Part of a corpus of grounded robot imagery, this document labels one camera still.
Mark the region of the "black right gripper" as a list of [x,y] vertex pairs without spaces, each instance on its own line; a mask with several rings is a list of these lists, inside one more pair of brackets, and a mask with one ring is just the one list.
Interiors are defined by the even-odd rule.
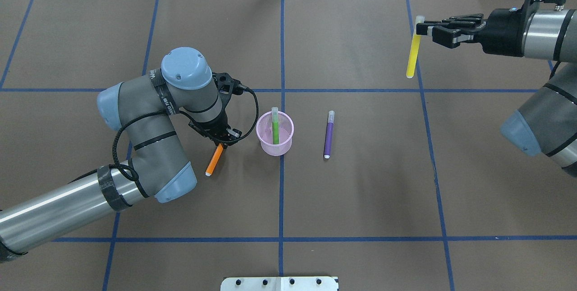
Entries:
[[526,8],[495,9],[486,19],[484,14],[450,16],[443,20],[417,18],[417,26],[428,26],[427,36],[440,46],[454,49],[461,43],[479,43],[485,53],[511,57],[524,55],[522,43],[527,22]]

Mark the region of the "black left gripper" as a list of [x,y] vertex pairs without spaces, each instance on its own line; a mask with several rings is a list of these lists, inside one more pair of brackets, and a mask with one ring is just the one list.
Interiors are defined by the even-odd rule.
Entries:
[[227,117],[218,117],[202,123],[192,120],[189,127],[222,148],[225,148],[225,144],[235,144],[240,140],[240,131],[230,127]]

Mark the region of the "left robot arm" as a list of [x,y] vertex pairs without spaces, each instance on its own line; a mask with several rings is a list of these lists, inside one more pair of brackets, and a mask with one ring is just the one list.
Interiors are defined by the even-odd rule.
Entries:
[[2,211],[1,262],[148,197],[166,203],[192,191],[197,178],[171,116],[182,114],[202,137],[230,146],[244,135],[228,124],[225,108],[233,94],[250,91],[228,73],[214,73],[190,47],[173,49],[159,68],[103,90],[97,107],[116,132],[113,163]]

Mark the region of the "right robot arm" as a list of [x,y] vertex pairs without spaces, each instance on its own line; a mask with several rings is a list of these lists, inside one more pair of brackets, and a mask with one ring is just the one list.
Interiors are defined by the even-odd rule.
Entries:
[[446,48],[478,43],[485,53],[549,60],[550,77],[502,125],[501,135],[528,156],[546,155],[576,176],[576,10],[495,9],[443,20],[416,19],[415,36]]

